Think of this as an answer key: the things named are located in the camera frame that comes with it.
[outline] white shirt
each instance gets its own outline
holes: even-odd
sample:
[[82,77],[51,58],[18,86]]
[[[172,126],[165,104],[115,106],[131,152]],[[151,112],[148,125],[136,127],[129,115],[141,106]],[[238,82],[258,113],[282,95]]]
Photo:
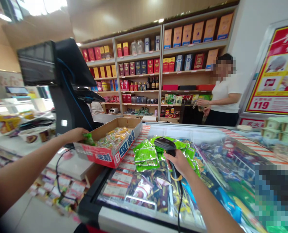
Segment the white shirt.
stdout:
[[[240,86],[239,83],[240,81],[236,75],[232,75],[231,77],[226,78],[224,81],[216,81],[216,85],[212,90],[212,101],[228,98],[228,94],[231,93],[242,94],[244,87]],[[218,112],[237,113],[239,111],[240,100],[235,104],[212,105],[211,109]]]

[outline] hand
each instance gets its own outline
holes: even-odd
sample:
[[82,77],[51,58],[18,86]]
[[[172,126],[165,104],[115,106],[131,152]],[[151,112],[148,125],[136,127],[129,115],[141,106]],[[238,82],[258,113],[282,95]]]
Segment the hand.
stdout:
[[207,117],[210,113],[211,107],[206,107],[203,109],[204,116]]
[[170,169],[171,165],[169,163],[169,160],[174,164],[176,169],[186,178],[189,174],[195,173],[191,166],[189,165],[187,159],[183,155],[183,152],[181,150],[176,150],[176,156],[173,157],[170,154],[167,154],[165,151],[163,152],[164,157],[167,159],[167,165]]
[[73,143],[83,140],[84,139],[83,134],[85,133],[89,133],[89,131],[84,128],[75,128],[60,135],[59,138],[61,138],[65,144]]
[[209,101],[204,99],[197,99],[196,104],[197,106],[209,105]]

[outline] person's left hand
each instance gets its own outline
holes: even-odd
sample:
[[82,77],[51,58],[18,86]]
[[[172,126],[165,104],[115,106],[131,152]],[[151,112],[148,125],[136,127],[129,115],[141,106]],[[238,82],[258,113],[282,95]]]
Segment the person's left hand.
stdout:
[[197,106],[204,106],[204,105],[209,105],[208,100],[204,100],[204,99],[197,99]]
[[84,139],[83,134],[85,133],[89,133],[89,131],[84,128],[75,128],[60,135],[59,137],[61,137],[64,143],[67,144],[83,140]]

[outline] ceiling light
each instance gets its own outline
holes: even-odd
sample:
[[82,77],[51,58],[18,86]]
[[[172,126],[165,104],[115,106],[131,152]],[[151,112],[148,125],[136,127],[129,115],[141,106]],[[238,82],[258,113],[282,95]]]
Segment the ceiling light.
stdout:
[[1,14],[1,13],[0,13],[0,18],[2,18],[5,21],[12,22],[12,20],[8,16]]

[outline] poster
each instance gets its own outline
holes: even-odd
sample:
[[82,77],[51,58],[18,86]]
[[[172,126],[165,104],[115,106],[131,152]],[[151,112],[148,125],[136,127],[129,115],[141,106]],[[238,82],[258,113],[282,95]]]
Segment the poster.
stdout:
[[273,34],[246,112],[288,115],[288,26]]

